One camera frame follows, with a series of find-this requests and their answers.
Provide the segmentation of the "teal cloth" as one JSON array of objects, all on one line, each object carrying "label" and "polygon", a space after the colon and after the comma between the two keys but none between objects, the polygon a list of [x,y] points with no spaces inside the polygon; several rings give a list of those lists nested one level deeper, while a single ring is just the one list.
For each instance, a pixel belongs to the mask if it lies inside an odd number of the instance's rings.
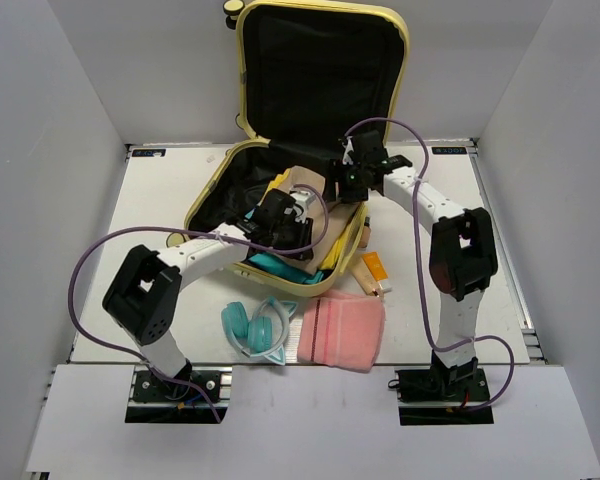
[{"label": "teal cloth", "polygon": [[[253,223],[253,210],[245,215],[245,218],[251,223]],[[318,270],[315,274],[308,274],[303,270],[283,262],[281,259],[277,258],[277,255],[271,252],[256,251],[251,249],[250,256],[247,258],[245,263],[270,275],[302,285],[318,284],[326,278],[326,273],[322,270]]]}]

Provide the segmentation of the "yellow cloth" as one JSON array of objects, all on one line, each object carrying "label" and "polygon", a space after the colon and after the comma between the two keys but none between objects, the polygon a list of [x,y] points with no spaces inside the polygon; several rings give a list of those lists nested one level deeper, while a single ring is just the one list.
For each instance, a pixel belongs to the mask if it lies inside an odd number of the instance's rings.
[{"label": "yellow cloth", "polygon": [[[294,166],[271,180],[265,192],[268,193],[271,189],[277,188],[289,193],[291,188],[297,184],[310,185],[319,192],[323,192],[325,178],[312,170]],[[339,201],[327,201],[326,204],[329,211],[327,232],[325,237],[313,248],[313,258],[296,260],[280,255],[277,255],[277,258],[308,274],[315,274],[318,270],[333,269],[345,247],[346,229],[359,209],[359,204],[346,204]]]}]

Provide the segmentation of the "beige round bottle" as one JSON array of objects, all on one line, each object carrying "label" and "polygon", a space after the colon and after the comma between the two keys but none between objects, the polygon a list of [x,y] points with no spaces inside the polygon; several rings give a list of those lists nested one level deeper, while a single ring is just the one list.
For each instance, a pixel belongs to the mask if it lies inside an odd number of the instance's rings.
[{"label": "beige round bottle", "polygon": [[369,244],[371,236],[370,217],[366,216],[361,230],[360,240],[358,244],[359,249],[366,249]]}]

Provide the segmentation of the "orange sunscreen tube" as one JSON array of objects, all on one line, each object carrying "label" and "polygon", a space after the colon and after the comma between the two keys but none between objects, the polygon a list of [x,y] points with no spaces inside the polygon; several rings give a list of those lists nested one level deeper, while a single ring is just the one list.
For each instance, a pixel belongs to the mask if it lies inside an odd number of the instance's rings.
[{"label": "orange sunscreen tube", "polygon": [[361,256],[374,280],[378,283],[383,293],[389,293],[393,287],[389,276],[377,252],[367,252]]}]

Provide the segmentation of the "yellow suitcase with black lining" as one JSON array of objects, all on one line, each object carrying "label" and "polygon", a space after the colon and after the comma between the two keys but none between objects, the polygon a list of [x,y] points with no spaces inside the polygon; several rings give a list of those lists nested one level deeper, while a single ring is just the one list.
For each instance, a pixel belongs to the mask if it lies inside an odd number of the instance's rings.
[{"label": "yellow suitcase with black lining", "polygon": [[[323,176],[343,152],[342,137],[379,132],[387,139],[409,55],[409,32],[394,10],[336,1],[255,1],[228,7],[241,53],[241,110],[246,139],[225,155],[186,215],[186,226],[212,231],[248,213],[271,180],[300,166]],[[302,285],[245,263],[234,271],[298,297],[315,297],[341,276],[358,246],[365,202],[346,229],[345,247],[326,278]]]}]

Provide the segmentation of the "teal cat-ear headphones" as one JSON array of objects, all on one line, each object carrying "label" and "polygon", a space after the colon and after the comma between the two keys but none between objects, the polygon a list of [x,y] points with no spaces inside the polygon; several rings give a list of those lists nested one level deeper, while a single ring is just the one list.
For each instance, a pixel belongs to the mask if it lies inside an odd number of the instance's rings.
[{"label": "teal cat-ear headphones", "polygon": [[[295,301],[279,301],[269,296],[248,316],[241,302],[231,302],[221,312],[223,331],[229,344],[244,357],[285,366],[285,342],[297,308]],[[277,338],[274,338],[273,320],[265,315],[267,310],[272,310],[280,322],[281,331]]]}]

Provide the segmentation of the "beige cosmetic tube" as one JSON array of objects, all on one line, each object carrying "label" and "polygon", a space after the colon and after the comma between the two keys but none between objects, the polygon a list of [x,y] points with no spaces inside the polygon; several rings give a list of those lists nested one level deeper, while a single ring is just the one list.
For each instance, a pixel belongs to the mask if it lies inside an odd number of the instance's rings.
[{"label": "beige cosmetic tube", "polygon": [[364,262],[350,266],[349,270],[366,295],[378,298],[384,297],[379,283],[375,280]]}]

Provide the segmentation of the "pink striped towel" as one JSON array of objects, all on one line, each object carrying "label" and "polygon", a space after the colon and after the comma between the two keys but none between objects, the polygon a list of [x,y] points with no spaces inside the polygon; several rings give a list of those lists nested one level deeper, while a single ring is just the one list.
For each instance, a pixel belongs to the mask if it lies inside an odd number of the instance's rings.
[{"label": "pink striped towel", "polygon": [[307,304],[297,360],[367,373],[379,354],[384,325],[381,298],[330,290]]}]

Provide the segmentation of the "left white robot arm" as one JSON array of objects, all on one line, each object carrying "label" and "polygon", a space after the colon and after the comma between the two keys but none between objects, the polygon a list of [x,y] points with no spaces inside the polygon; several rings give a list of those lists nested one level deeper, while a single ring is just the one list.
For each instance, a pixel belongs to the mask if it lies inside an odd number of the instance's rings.
[{"label": "left white robot arm", "polygon": [[191,387],[191,364],[171,334],[180,292],[189,284],[249,258],[254,251],[311,257],[311,206],[323,202],[309,186],[267,192],[246,214],[210,232],[192,233],[179,245],[132,248],[119,267],[102,306],[129,335],[140,354],[159,373],[157,387],[179,399]]}]

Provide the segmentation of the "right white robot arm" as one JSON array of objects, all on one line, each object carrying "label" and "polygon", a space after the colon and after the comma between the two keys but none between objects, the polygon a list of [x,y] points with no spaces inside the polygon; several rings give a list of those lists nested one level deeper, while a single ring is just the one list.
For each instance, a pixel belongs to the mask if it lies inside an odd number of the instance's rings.
[{"label": "right white robot arm", "polygon": [[498,270],[491,216],[450,200],[406,157],[389,155],[376,131],[348,136],[343,147],[330,170],[338,198],[365,199],[374,190],[412,215],[415,242],[422,229],[430,236],[428,271],[440,293],[431,384],[439,396],[455,398],[477,370],[479,305]]}]

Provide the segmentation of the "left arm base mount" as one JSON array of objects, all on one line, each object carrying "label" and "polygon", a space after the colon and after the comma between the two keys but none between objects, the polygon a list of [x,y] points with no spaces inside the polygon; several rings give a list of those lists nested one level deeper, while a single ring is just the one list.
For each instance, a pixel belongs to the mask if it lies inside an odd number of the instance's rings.
[{"label": "left arm base mount", "polygon": [[[219,419],[223,420],[229,406],[232,369],[200,367],[191,372],[189,382],[206,393]],[[198,390],[163,382],[146,368],[136,368],[132,375],[125,422],[128,424],[218,424],[211,407]]]}]

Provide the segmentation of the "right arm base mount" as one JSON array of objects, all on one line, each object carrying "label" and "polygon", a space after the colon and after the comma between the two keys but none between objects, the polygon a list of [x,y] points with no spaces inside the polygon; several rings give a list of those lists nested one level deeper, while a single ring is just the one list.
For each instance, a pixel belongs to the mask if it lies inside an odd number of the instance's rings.
[{"label": "right arm base mount", "polygon": [[465,426],[494,423],[492,407],[473,411],[491,399],[484,370],[443,387],[430,370],[396,370],[387,383],[397,394],[401,426]]}]

